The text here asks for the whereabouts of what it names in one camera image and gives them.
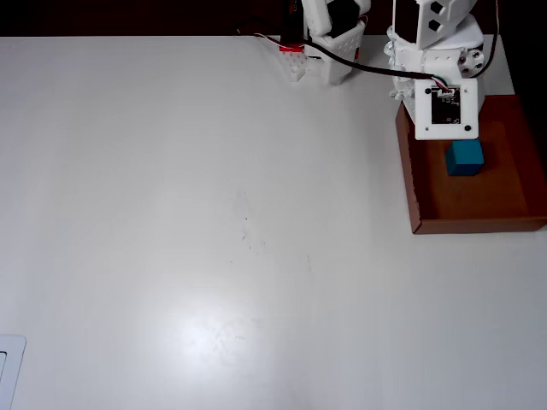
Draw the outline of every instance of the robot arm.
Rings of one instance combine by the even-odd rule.
[[[475,139],[484,102],[474,77],[485,64],[484,36],[469,14],[476,0],[396,0],[390,42],[390,68],[442,77],[448,89],[430,79],[394,77],[392,96],[402,99],[415,122],[416,139]]]
[[[370,9],[370,0],[302,0],[302,3],[311,40],[353,62],[365,30],[359,17]],[[321,60],[311,61],[310,66],[319,71],[326,84],[340,84],[351,71],[350,67],[308,46],[305,54]]]

